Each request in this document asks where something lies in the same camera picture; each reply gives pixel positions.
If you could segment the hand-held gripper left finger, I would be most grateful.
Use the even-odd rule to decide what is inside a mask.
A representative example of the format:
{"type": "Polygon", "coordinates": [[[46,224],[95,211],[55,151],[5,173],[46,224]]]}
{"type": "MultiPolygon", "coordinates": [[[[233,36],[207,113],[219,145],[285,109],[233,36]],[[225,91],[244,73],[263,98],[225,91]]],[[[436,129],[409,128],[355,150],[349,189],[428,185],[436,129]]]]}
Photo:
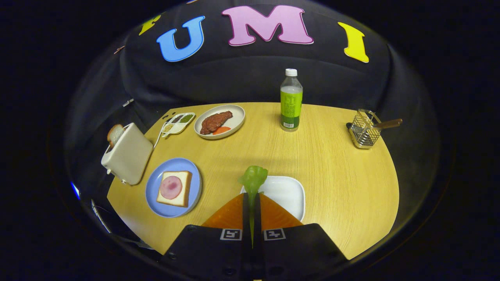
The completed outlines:
{"type": "Polygon", "coordinates": [[[189,224],[162,257],[162,265],[190,281],[251,281],[252,239],[248,195],[234,198],[241,221],[213,228],[189,224]]]}

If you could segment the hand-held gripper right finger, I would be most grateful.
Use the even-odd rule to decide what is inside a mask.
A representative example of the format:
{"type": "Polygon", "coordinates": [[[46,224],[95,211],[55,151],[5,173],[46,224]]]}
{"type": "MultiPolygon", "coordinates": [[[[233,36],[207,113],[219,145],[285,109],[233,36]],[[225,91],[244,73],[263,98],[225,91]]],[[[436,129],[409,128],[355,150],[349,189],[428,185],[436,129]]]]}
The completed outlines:
{"type": "Polygon", "coordinates": [[[317,224],[265,224],[274,202],[255,197],[253,278],[262,281],[320,281],[337,274],[348,259],[317,224]]]}

